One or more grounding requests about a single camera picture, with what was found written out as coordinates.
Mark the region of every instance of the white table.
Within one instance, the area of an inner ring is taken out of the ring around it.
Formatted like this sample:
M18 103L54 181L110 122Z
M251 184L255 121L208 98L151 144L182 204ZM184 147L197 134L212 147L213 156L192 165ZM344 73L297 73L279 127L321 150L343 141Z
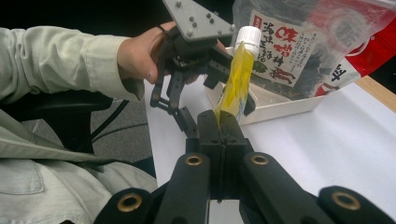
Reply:
M181 94L180 107L186 105L195 119L212 109L203 81L200 77ZM150 140L162 185L184 153L186 135L173 117L149 106L151 92L152 86L146 85ZM306 191L318 195L325 187L346 187L396 220L396 116L355 83L326 96L314 111L241 128L255 151L272 155ZM241 220L216 216L210 218L212 222Z

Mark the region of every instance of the white cap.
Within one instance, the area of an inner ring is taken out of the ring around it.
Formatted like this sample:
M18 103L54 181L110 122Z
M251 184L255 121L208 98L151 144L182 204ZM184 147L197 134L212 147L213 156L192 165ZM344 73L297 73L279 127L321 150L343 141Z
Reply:
M260 51L260 41L262 40L262 31L255 26L243 26L238 33L236 38L235 47L233 53L239 47L239 44L244 41L245 48L253 54L254 59L257 60Z

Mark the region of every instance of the person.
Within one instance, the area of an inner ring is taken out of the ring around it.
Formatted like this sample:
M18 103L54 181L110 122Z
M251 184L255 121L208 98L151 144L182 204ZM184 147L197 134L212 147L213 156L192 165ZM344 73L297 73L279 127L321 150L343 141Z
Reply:
M67 90L140 101L144 79L157 79L164 37L157 27L136 37L0 28L0 104ZM113 194L131 187L152 192L157 184L127 163L55 145L0 110L0 223L93 223Z

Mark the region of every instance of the sleeve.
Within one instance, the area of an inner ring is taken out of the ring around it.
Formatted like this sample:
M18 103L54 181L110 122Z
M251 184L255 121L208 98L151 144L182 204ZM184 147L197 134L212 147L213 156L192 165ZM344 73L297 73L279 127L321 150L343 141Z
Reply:
M126 38L52 26L0 28L0 103L10 104L26 93L68 90L141 100L143 80L126 85L118 72L117 50Z

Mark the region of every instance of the jacket pocket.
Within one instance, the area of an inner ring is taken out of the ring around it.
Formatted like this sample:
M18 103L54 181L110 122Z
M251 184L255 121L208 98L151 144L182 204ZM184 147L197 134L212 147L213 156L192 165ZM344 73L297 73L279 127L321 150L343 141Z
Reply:
M43 178L34 161L0 159L0 193L22 195L43 190Z

